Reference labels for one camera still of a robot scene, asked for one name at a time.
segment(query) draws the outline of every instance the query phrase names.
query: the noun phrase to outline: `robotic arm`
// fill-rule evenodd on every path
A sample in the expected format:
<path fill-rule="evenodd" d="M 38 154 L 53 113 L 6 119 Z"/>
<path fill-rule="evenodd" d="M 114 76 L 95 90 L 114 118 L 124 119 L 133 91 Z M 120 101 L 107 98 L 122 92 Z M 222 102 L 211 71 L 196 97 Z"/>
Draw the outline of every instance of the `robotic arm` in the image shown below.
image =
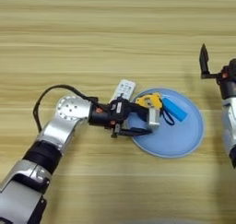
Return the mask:
<path fill-rule="evenodd" d="M 200 52 L 201 77 L 203 79 L 215 78 L 219 85 L 222 106 L 223 106 L 223 126 L 224 126 L 224 147 L 230 156 L 233 168 L 236 167 L 236 59 L 232 59 L 229 65 L 223 66 L 217 74 L 210 74 L 208 70 L 208 52 L 203 44 Z"/>
<path fill-rule="evenodd" d="M 0 223 L 40 223 L 47 205 L 43 195 L 68 148 L 76 126 L 88 122 L 112 129 L 112 137 L 141 136 L 151 133 L 158 120 L 153 116 L 156 115 L 153 108 L 147 109 L 120 97 L 105 105 L 98 104 L 97 98 L 82 95 L 82 99 L 78 95 L 61 98 L 56 105 L 54 118 L 42 130 L 39 119 L 35 118 L 39 135 L 0 186 Z M 122 128 L 124 120 L 131 112 L 136 112 L 147 122 L 147 129 Z"/>

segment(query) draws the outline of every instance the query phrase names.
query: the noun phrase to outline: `wood grain surface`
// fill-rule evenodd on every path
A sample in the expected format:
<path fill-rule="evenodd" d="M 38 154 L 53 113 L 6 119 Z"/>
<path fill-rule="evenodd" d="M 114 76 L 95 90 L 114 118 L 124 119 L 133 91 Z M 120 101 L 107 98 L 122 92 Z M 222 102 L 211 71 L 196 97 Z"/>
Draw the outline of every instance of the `wood grain surface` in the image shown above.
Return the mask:
<path fill-rule="evenodd" d="M 204 42 L 218 72 L 236 57 L 236 0 L 0 0 L 0 179 L 37 130 L 41 92 L 71 84 L 106 102 L 122 78 L 173 88 L 204 115 L 201 147 L 159 159 L 129 138 L 84 126 L 46 194 L 41 223 L 236 223 L 236 177 L 221 140 L 218 86 L 201 81 Z M 41 118 L 67 92 L 45 98 Z"/>

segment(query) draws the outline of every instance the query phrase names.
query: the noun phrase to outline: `white remote control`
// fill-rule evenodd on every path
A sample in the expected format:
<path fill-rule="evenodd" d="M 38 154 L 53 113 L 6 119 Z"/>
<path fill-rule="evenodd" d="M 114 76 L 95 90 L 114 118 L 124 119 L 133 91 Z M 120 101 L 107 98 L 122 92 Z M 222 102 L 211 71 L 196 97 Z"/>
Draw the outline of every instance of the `white remote control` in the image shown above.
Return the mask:
<path fill-rule="evenodd" d="M 135 82 L 129 81 L 129 80 L 126 80 L 126 79 L 122 79 L 120 81 L 118 87 L 114 91 L 110 101 L 116 100 L 118 97 L 122 97 L 126 100 L 130 100 L 131 96 L 132 96 L 132 94 L 135 90 L 135 87 L 136 87 Z"/>

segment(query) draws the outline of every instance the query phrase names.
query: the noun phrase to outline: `black cable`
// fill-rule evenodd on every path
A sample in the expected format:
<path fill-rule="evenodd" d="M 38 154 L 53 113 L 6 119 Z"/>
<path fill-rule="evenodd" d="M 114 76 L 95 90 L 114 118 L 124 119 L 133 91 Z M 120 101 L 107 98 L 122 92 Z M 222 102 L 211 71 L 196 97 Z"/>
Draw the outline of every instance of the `black cable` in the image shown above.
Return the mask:
<path fill-rule="evenodd" d="M 40 121 L 40 118 L 39 118 L 39 108 L 40 108 L 40 105 L 41 105 L 41 100 L 42 98 L 52 89 L 54 88 L 64 88 L 64 89 L 68 89 L 70 91 L 72 91 L 74 94 L 78 95 L 79 97 L 81 97 L 83 100 L 89 100 L 91 103 L 93 103 L 95 106 L 103 109 L 105 112 L 107 112 L 107 109 L 105 107 L 103 107 L 102 105 L 100 105 L 99 103 L 97 103 L 94 99 L 90 98 L 90 97 L 87 97 L 85 96 L 84 94 L 82 94 L 81 92 L 79 92 L 76 88 L 73 88 L 69 85 L 65 85 L 65 84 L 62 84 L 62 85 L 54 85 L 52 87 L 49 87 L 47 88 L 41 95 L 40 97 L 38 98 L 38 100 L 36 101 L 34 107 L 33 107 L 33 117 L 34 117 L 34 120 L 35 120 L 35 123 L 38 127 L 38 131 L 40 132 L 41 131 L 41 121 Z"/>
<path fill-rule="evenodd" d="M 162 103 L 162 108 L 160 109 L 160 115 L 163 115 L 163 118 L 164 118 L 164 120 L 166 121 L 167 124 L 174 125 L 173 118 L 171 117 L 171 115 L 169 114 L 167 109 L 165 108 L 165 105 L 164 105 L 163 101 L 161 99 L 159 99 L 159 100 Z"/>

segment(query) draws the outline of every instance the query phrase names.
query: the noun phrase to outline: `yellow toy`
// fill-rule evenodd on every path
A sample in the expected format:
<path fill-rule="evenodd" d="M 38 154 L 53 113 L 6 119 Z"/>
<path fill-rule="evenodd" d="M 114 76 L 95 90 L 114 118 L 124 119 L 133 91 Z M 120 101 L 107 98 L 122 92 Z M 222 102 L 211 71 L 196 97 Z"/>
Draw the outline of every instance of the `yellow toy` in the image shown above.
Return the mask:
<path fill-rule="evenodd" d="M 136 99 L 136 103 L 146 108 L 150 107 L 155 107 L 156 109 L 162 108 L 161 96 L 159 93 L 143 95 Z"/>

